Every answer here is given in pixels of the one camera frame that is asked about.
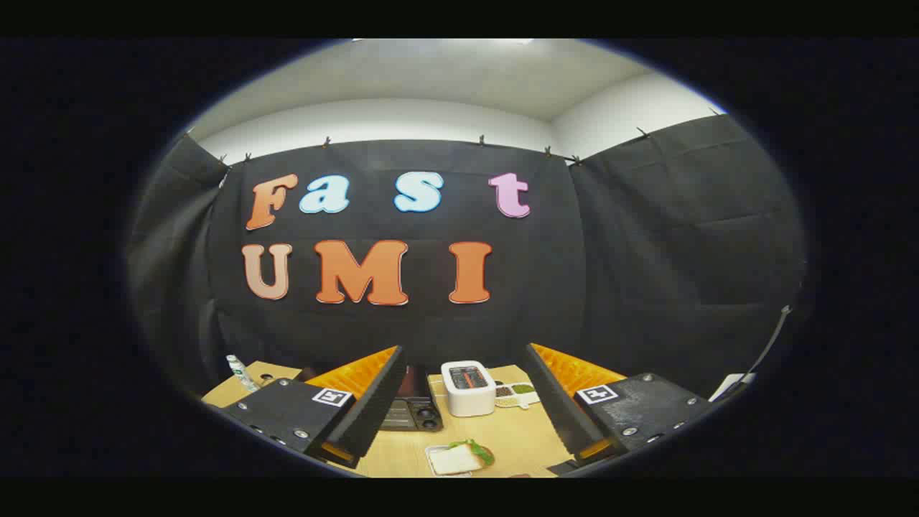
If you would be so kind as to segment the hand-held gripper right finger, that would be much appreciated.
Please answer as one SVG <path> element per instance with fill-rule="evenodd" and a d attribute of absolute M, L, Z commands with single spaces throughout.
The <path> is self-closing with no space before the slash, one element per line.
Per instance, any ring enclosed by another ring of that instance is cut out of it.
<path fill-rule="evenodd" d="M 524 347 L 523 369 L 577 467 L 644 448 L 712 407 L 659 374 L 624 376 L 535 343 Z"/>

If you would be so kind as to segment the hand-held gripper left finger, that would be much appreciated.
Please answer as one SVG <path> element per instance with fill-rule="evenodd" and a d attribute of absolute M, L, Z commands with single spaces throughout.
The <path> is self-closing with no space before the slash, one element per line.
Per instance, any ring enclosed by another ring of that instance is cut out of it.
<path fill-rule="evenodd" d="M 309 380 L 279 377 L 219 410 L 296 454 L 354 468 L 367 454 L 405 376 L 393 346 Z"/>

